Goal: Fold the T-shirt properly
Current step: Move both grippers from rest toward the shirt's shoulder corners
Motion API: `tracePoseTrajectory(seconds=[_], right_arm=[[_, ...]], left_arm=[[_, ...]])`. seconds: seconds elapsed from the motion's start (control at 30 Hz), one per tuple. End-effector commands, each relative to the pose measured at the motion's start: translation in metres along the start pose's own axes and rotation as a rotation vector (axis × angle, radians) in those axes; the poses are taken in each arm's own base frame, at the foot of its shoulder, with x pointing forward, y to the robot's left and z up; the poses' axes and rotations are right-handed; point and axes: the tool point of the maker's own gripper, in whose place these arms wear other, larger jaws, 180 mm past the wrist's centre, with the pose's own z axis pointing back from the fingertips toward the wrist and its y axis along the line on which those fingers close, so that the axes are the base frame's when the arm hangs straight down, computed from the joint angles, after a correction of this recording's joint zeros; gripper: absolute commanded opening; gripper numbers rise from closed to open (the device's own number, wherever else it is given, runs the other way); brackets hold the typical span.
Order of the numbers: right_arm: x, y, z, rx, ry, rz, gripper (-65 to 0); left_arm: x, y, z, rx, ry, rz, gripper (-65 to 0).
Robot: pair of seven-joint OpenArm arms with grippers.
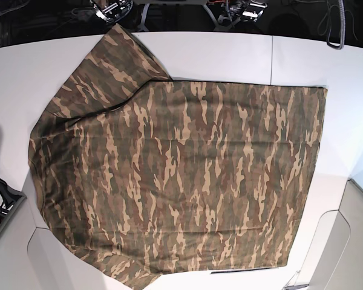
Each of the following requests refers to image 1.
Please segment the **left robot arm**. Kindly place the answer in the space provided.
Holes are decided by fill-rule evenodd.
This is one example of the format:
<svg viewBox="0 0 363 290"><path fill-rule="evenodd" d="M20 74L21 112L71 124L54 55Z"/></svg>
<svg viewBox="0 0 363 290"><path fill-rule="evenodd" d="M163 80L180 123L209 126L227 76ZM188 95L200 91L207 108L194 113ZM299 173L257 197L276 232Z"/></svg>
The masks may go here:
<svg viewBox="0 0 363 290"><path fill-rule="evenodd" d="M234 24L236 21L256 22L268 7L268 0L223 1L224 13L218 17L219 23L224 20Z"/></svg>

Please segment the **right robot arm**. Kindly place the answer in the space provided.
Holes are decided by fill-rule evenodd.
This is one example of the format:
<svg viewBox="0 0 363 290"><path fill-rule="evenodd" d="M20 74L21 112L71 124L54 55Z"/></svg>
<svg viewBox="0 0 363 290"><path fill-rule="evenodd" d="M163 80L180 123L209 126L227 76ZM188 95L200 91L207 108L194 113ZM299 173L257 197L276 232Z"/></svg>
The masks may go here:
<svg viewBox="0 0 363 290"><path fill-rule="evenodd" d="M128 15L133 7L132 0L93 1L90 4L98 18L107 24L115 24Z"/></svg>

